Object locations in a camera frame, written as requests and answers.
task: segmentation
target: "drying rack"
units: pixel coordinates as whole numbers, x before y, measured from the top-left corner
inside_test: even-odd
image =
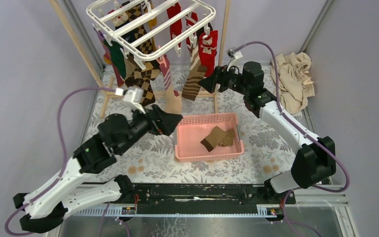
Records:
[[[63,26],[65,27],[66,31],[68,32],[69,36],[71,37],[75,47],[77,48],[78,52],[80,53],[81,57],[83,58],[85,64],[87,65],[89,71],[91,72],[92,76],[94,77],[97,85],[99,87],[104,87],[104,84],[93,66],[93,62],[91,58],[89,57],[86,48],[83,46],[81,43],[80,38],[77,36],[75,30],[73,29],[72,25],[70,24],[70,21],[66,14],[63,12],[61,9],[59,3],[57,0],[49,0],[51,5],[53,6],[56,14],[59,16],[60,21],[62,22]],[[114,12],[111,12],[108,15],[101,15],[101,17],[96,16],[93,11],[98,10],[99,13],[101,11],[98,9],[101,5],[106,4],[108,2],[112,1],[115,6],[117,6],[116,10]],[[165,23],[157,26],[155,29],[152,31],[148,32],[145,36],[141,37],[140,39],[136,40],[133,43],[128,43],[125,41],[121,35],[130,32],[134,28],[137,28],[138,26],[148,22],[149,20],[153,19],[157,15],[159,15],[161,12],[166,11],[167,8],[170,6],[176,4],[180,0],[167,0],[164,3],[160,4],[159,6],[155,8],[151,8],[150,4],[148,3],[148,0],[132,0],[129,4],[120,7],[118,2],[116,0],[98,0],[94,3],[92,3],[87,9],[86,13],[88,16],[91,17],[91,19],[94,21],[94,27],[98,28],[98,30],[102,30],[105,34],[104,37],[107,40],[107,42],[111,42],[111,40],[115,40],[118,42],[120,45],[124,47],[124,55],[127,56],[129,53],[133,54],[135,59],[137,58],[136,63],[144,68],[144,63],[143,61],[151,61],[155,60],[156,58],[162,56],[165,54],[167,51],[171,50],[172,48],[175,48],[175,51],[179,53],[180,48],[178,47],[178,43],[184,41],[186,38],[193,36],[193,34],[204,27],[204,30],[206,33],[209,33],[210,29],[208,28],[208,23],[214,19],[216,15],[216,11],[213,7],[205,4],[204,2],[200,0],[189,0],[192,2],[189,8],[183,10],[180,12],[177,16],[169,19]],[[114,17],[119,16],[120,14],[124,13],[125,11],[129,10],[130,8],[136,6],[137,4],[146,4],[148,7],[147,13],[143,14],[136,20],[126,24],[125,26],[113,31],[107,24],[105,24],[107,21],[110,19],[113,19]],[[226,31],[227,31],[227,22],[228,22],[228,15],[229,15],[229,10],[230,10],[230,3],[231,0],[226,0],[226,9],[225,9],[225,16],[224,16],[224,23],[223,23],[223,30],[222,30],[222,38],[221,38],[221,46],[220,46],[220,52],[219,52],[219,64],[221,65],[222,60],[223,60],[223,53],[224,53],[224,45],[225,45],[225,39],[226,39]],[[184,17],[186,14],[190,13],[191,11],[194,11],[196,8],[202,7],[209,12],[202,20],[188,28],[186,31],[182,32],[179,36],[175,37],[171,41],[169,41],[167,44],[156,50],[155,52],[151,54],[143,54],[141,51],[139,51],[136,46],[140,45],[140,43],[152,38],[154,35],[157,33],[161,32],[162,30],[166,29],[170,25],[172,25],[175,21],[180,20],[182,17]],[[109,82],[108,87],[112,87],[114,84],[114,78],[111,77],[111,80]],[[119,98],[119,96],[115,95],[114,92],[109,92],[109,91],[103,91],[104,94],[104,103],[101,111],[101,118],[105,117],[105,111],[108,106],[108,102],[110,99],[113,98]],[[156,98],[164,98],[165,97],[165,92],[164,91],[155,91],[154,95]],[[209,92],[205,90],[201,90],[200,93],[198,94],[199,97],[213,97],[214,98],[214,110],[215,113],[218,113],[218,103],[217,103],[217,90],[213,93],[210,94]]]

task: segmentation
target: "floral tablecloth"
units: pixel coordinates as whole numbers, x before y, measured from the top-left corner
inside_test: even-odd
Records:
[[[275,92],[275,85],[270,77],[270,67],[263,66],[265,86]],[[172,66],[172,80],[175,89],[182,90],[189,73],[189,67]],[[114,75],[112,67],[107,67],[103,81],[108,84]],[[152,82],[155,91],[164,90],[163,78],[159,76]],[[105,182],[111,178],[126,174],[132,182],[156,183],[263,183],[266,179],[290,169],[294,154],[287,143],[261,119],[249,112],[242,96],[227,90],[218,95],[219,112],[237,113],[241,139],[245,152],[237,159],[180,163],[175,158],[174,137],[153,136],[147,134],[123,156],[117,156],[118,162],[108,167],[90,182]],[[104,98],[100,93],[90,119],[85,139],[98,132],[97,126],[104,120],[100,118]],[[164,108],[165,101],[156,102]],[[120,113],[131,119],[130,109],[121,100],[112,99],[107,108],[107,115]],[[202,115],[214,113],[213,98],[197,98],[195,102],[183,99],[183,115]],[[294,115],[306,125],[301,113]]]

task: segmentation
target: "brown spot on tablecloth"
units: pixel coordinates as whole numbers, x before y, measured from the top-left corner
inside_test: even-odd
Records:
[[[129,174],[135,174],[136,173],[136,167],[135,166],[130,166],[127,170]]]
[[[264,168],[263,168],[264,172],[269,174],[272,172],[272,169],[271,169],[271,166],[269,165],[265,165]]]

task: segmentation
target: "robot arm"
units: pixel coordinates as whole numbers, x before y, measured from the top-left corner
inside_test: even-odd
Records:
[[[31,203],[25,207],[26,215],[20,219],[23,230],[45,233],[80,210],[108,201],[132,200],[134,188],[125,175],[119,175],[91,190],[72,192],[89,178],[116,163],[114,155],[123,155],[146,133],[171,135],[182,116],[168,114],[157,105],[153,105],[152,110],[145,110],[140,104],[143,94],[140,88],[131,87],[127,91],[117,89],[116,93],[125,94],[123,101],[133,109],[132,121],[127,121],[120,114],[108,116],[98,125],[99,132],[84,142],[69,158],[60,177],[58,172],[32,193],[15,195],[13,199],[16,208]],[[31,201],[56,179],[60,180],[50,192]]]
[[[242,55],[240,51],[230,50],[230,52],[229,55],[233,60],[229,66],[216,67],[214,73],[201,80],[199,84],[210,93],[213,93],[216,85],[219,84],[219,92],[231,89],[244,95],[246,108],[256,117],[271,125],[296,154],[291,170],[265,181],[266,198],[269,200],[280,199],[288,190],[298,187],[309,188],[335,174],[335,160],[306,135],[300,134],[298,128],[335,154],[333,140],[330,137],[320,138],[317,134],[307,130],[284,109],[280,111],[276,97],[264,88],[264,72],[261,65],[257,62],[247,62],[243,66],[243,73],[240,73],[239,69],[232,65]],[[293,121],[297,127],[289,123],[287,118]]]

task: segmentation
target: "crumpled fabric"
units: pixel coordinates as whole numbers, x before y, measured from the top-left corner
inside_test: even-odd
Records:
[[[314,96],[314,86],[309,69],[311,59],[306,53],[290,53],[276,56],[279,75],[279,95],[283,107],[291,114],[306,108],[307,98]],[[271,61],[271,77],[276,83],[274,61]]]

